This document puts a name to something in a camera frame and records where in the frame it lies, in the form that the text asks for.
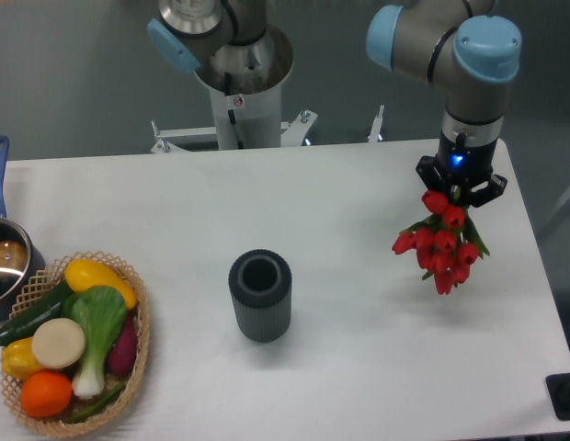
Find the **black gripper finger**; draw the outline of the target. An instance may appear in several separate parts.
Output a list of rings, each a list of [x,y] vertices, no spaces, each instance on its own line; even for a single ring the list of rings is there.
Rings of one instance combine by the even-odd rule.
[[[450,192],[450,173],[437,156],[422,156],[416,165],[416,173],[428,190]]]
[[[507,187],[507,179],[502,175],[491,174],[489,179],[469,192],[465,204],[480,208],[483,205],[501,197]]]

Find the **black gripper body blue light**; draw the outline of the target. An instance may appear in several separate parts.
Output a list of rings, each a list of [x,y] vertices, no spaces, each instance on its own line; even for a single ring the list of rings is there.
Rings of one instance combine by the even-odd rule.
[[[493,173],[497,136],[480,126],[442,127],[438,148],[440,189],[474,188]]]

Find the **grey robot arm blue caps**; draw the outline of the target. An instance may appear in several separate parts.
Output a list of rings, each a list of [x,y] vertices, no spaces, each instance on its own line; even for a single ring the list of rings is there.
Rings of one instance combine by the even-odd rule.
[[[419,1],[385,6],[372,19],[366,52],[380,66],[446,93],[439,147],[416,170],[428,189],[463,206],[500,197],[492,161],[522,37],[490,1]],[[315,121],[281,119],[281,88],[291,73],[291,42],[268,23],[263,1],[163,1],[147,34],[175,69],[208,89],[223,150],[301,145]]]

